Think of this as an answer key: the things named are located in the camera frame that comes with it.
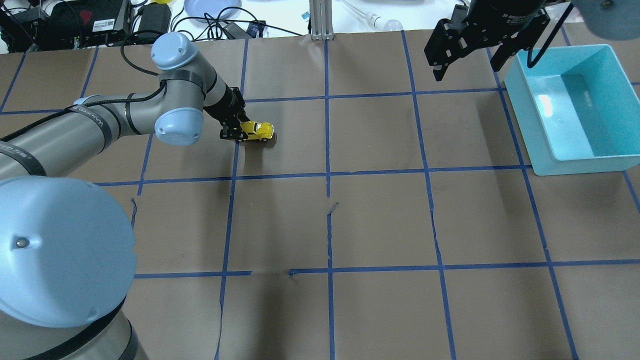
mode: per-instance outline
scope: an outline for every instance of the light blue container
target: light blue container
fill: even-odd
[[[554,47],[505,80],[538,175],[626,170],[640,163],[640,101],[609,45]]]

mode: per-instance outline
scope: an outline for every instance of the yellow toy car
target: yellow toy car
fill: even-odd
[[[273,125],[268,122],[243,121],[242,130],[249,135],[245,140],[269,141],[273,137]]]

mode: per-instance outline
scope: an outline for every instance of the metal post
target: metal post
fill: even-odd
[[[312,40],[333,40],[331,1],[309,0]]]

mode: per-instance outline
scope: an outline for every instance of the blue grid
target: blue grid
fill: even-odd
[[[567,45],[570,45],[569,38],[562,28],[562,33]],[[225,299],[225,286],[226,279],[228,276],[249,276],[252,274],[251,271],[228,271],[228,255],[230,248],[230,235],[231,235],[231,225],[233,219],[233,208],[234,208],[234,195],[235,195],[235,187],[237,181],[249,180],[249,179],[280,179],[280,178],[291,178],[291,177],[325,177],[326,178],[326,194],[327,197],[330,197],[331,191],[331,177],[332,176],[358,176],[358,175],[371,175],[371,174],[411,174],[411,173],[424,173],[425,182],[426,182],[426,191],[429,199],[429,214],[430,221],[433,230],[433,237],[435,241],[435,250],[436,250],[436,258],[437,265],[417,265],[417,266],[359,266],[359,267],[342,267],[342,268],[334,268],[333,267],[333,250],[332,250],[332,212],[333,209],[327,214],[327,252],[328,252],[328,263],[326,268],[294,268],[289,271],[289,275],[296,274],[328,274],[328,315],[329,315],[329,329],[330,329],[330,358],[331,360],[335,359],[335,331],[334,331],[334,318],[333,318],[333,274],[334,273],[355,273],[355,272],[402,272],[402,271],[437,271],[440,274],[440,284],[442,289],[442,300],[443,307],[445,313],[445,322],[447,325],[447,335],[449,337],[449,346],[451,351],[451,358],[453,360],[456,359],[455,353],[455,344],[454,344],[454,333],[451,325],[451,315],[449,311],[449,302],[447,296],[447,288],[445,282],[445,271],[446,270],[471,270],[471,269],[495,269],[495,268],[542,268],[547,267],[549,269],[550,277],[552,280],[552,284],[554,287],[554,292],[556,294],[558,306],[560,309],[560,313],[562,316],[562,321],[564,325],[564,329],[566,332],[567,340],[572,352],[572,357],[574,359],[578,359],[577,350],[575,348],[575,344],[573,343],[573,338],[570,330],[570,325],[568,323],[568,319],[566,317],[566,313],[564,311],[564,305],[560,293],[559,286],[557,284],[556,275],[554,272],[555,267],[559,266],[598,266],[598,265],[629,265],[629,264],[640,264],[640,259],[606,259],[606,260],[584,260],[584,261],[552,261],[550,256],[550,252],[547,249],[547,243],[543,231],[543,224],[540,220],[540,215],[538,213],[537,205],[535,202],[534,194],[531,188],[531,184],[529,182],[529,176],[527,174],[527,169],[531,169],[530,165],[526,165],[524,163],[524,159],[522,157],[522,153],[520,151],[520,146],[517,141],[515,129],[513,126],[513,121],[508,111],[508,107],[506,104],[506,99],[504,97],[505,88],[502,88],[500,85],[500,81],[497,77],[497,74],[494,73],[494,78],[496,82],[495,88],[477,88],[477,89],[456,89],[456,90],[428,90],[428,91],[416,91],[415,82],[413,78],[413,69],[411,64],[411,59],[408,52],[408,44],[406,41],[406,37],[404,31],[401,32],[401,36],[403,39],[404,52],[406,56],[408,71],[410,75],[411,82],[411,92],[396,92],[396,93],[382,93],[382,94],[348,94],[348,95],[330,95],[329,94],[329,79],[328,79],[328,71],[329,71],[329,62],[328,62],[328,42],[324,43],[324,77],[325,77],[325,88],[324,88],[324,96],[312,96],[312,97],[284,97],[284,98],[270,98],[270,99],[248,99],[246,102],[275,102],[275,101],[306,101],[306,100],[315,100],[315,99],[324,99],[325,101],[325,128],[326,128],[326,172],[322,173],[300,173],[300,174],[275,174],[275,175],[263,175],[263,176],[238,176],[237,175],[237,161],[238,161],[238,145],[236,144],[234,149],[234,164],[232,176],[230,177],[214,177],[214,178],[177,178],[177,179],[145,179],[145,171],[148,163],[148,157],[150,153],[150,148],[153,141],[153,136],[149,135],[147,148],[145,150],[145,157],[143,161],[143,166],[140,172],[140,179],[137,181],[120,181],[120,182],[112,182],[112,183],[97,183],[101,186],[127,186],[127,185],[138,185],[138,195],[141,194],[143,186],[145,184],[156,184],[156,183],[185,183],[185,182],[199,182],[199,181],[230,181],[231,189],[230,189],[230,200],[228,207],[228,216],[227,216],[227,233],[225,237],[225,252],[223,258],[223,270],[220,272],[185,272],[185,273],[163,273],[163,274],[136,274],[135,278],[137,279],[158,279],[158,278],[176,278],[176,277],[221,277],[221,288],[220,288],[220,306],[221,312],[224,306]],[[244,44],[244,55],[243,55],[243,68],[242,68],[242,78],[241,78],[241,91],[244,89],[244,79],[246,74],[246,59],[248,53],[248,40],[245,40]],[[93,72],[93,68],[97,59],[98,49],[95,50],[93,59],[84,82],[84,86],[82,89],[81,97],[84,96],[84,92],[88,86],[89,80],[91,78],[91,74]],[[55,111],[59,111],[59,109],[53,110],[28,110],[28,111],[3,111],[4,106],[7,103],[10,92],[17,80],[19,72],[22,68],[26,57],[26,53],[22,55],[19,66],[14,74],[12,82],[9,86],[7,94],[5,95],[2,104],[0,105],[0,115],[16,115],[16,114],[30,114],[30,113],[51,113]],[[509,130],[511,133],[512,141],[515,145],[516,153],[518,155],[517,165],[506,165],[506,166],[486,166],[486,167],[449,167],[449,168],[429,168],[426,153],[424,150],[424,142],[422,140],[422,129],[420,125],[420,114],[417,106],[417,95],[428,95],[428,94],[458,94],[458,93],[469,93],[469,92],[498,92],[500,95],[500,100],[502,102],[504,113],[507,118],[507,122],[509,125]],[[399,169],[399,170],[370,170],[370,171],[356,171],[356,172],[332,172],[330,169],[330,141],[329,141],[329,133],[330,133],[330,119],[329,119],[329,107],[330,107],[330,99],[340,99],[340,98],[356,98],[356,97],[386,97],[386,96],[402,96],[402,95],[410,95],[413,98],[413,105],[416,117],[416,127],[417,127],[417,136],[419,137],[420,143],[420,154],[422,156],[423,168],[410,168],[410,169]],[[432,172],[457,172],[457,171],[487,171],[487,170],[521,170],[523,178],[525,180],[525,184],[527,187],[527,192],[529,194],[529,199],[531,201],[532,210],[534,212],[534,216],[536,219],[536,224],[538,226],[538,231],[540,234],[541,244],[545,253],[546,261],[544,262],[530,262],[530,263],[485,263],[485,264],[453,264],[446,265],[442,259],[442,255],[440,253],[438,247],[438,237],[436,233],[435,220],[433,218],[434,213],[434,204],[433,204],[433,196],[431,191],[431,183],[430,183],[430,173]],[[640,212],[640,202],[638,200],[638,196],[634,187],[631,183],[631,180],[627,174],[627,172],[623,172],[624,178],[627,182],[628,188],[630,190],[630,194],[636,204],[638,212]],[[137,206],[134,203],[134,209],[132,212],[132,225],[135,224],[135,216],[137,213]],[[218,352],[216,352],[215,359],[218,359]]]

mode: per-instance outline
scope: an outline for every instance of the toy car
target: toy car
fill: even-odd
[[[242,130],[249,135],[246,140],[269,141],[273,137],[273,125],[268,122],[243,121]]]

